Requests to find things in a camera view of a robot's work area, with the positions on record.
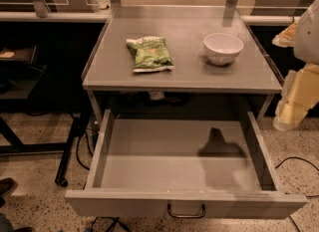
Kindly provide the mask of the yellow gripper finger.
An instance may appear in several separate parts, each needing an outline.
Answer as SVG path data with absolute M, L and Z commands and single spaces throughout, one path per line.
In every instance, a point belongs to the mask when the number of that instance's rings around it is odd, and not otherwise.
M 281 131 L 297 127 L 319 103 L 319 66 L 306 64 L 298 72 L 290 70 L 284 80 L 273 126 Z
M 273 38 L 272 44 L 281 48 L 293 47 L 296 27 L 296 22 L 289 25 L 287 28 L 285 28 L 283 31 L 281 31 L 278 35 L 276 35 Z

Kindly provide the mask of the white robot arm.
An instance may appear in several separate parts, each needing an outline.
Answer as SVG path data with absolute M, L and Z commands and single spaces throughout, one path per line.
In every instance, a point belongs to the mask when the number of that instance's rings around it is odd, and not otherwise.
M 281 131 L 293 129 L 319 103 L 319 0 L 315 0 L 297 22 L 272 40 L 282 48 L 293 48 L 294 56 L 305 63 L 286 76 L 273 126 Z

